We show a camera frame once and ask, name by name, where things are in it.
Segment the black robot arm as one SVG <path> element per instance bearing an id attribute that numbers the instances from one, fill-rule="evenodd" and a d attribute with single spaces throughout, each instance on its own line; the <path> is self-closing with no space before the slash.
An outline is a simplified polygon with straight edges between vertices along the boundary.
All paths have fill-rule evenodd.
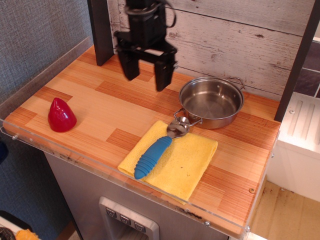
<path id="1" fill-rule="evenodd" d="M 125 77 L 131 81 L 140 75 L 139 61 L 154 64 L 156 90 L 161 92 L 169 84 L 177 61 L 177 49 L 166 41 L 166 0 L 127 0 L 124 11 L 128 16 L 129 32 L 116 31 L 117 53 Z"/>

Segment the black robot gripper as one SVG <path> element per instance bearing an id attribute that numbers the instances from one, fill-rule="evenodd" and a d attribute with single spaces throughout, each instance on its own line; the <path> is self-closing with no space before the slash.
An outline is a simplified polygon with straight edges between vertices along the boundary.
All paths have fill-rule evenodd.
<path id="1" fill-rule="evenodd" d="M 161 92 L 171 84 L 177 53 L 177 49 L 165 40 L 168 28 L 166 10 L 164 7 L 125 7 L 124 10 L 129 31 L 114 33 L 123 73 L 132 81 L 140 74 L 140 59 L 155 63 L 156 90 Z"/>

